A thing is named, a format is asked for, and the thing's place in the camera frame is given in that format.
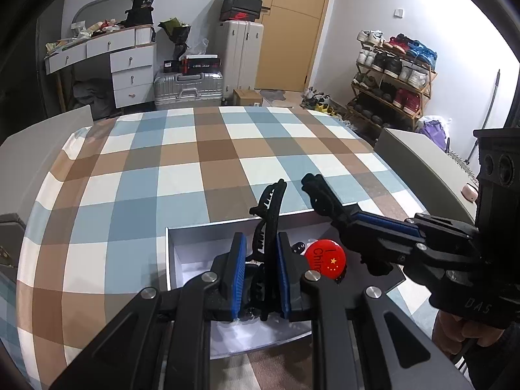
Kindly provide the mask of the person's right hand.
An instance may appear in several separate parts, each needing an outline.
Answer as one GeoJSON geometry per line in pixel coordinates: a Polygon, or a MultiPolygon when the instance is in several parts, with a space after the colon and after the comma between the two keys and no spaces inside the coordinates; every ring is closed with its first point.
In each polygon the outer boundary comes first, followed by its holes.
{"type": "Polygon", "coordinates": [[[452,314],[439,311],[436,314],[432,340],[447,357],[458,355],[468,339],[478,339],[478,326],[452,314]]]}

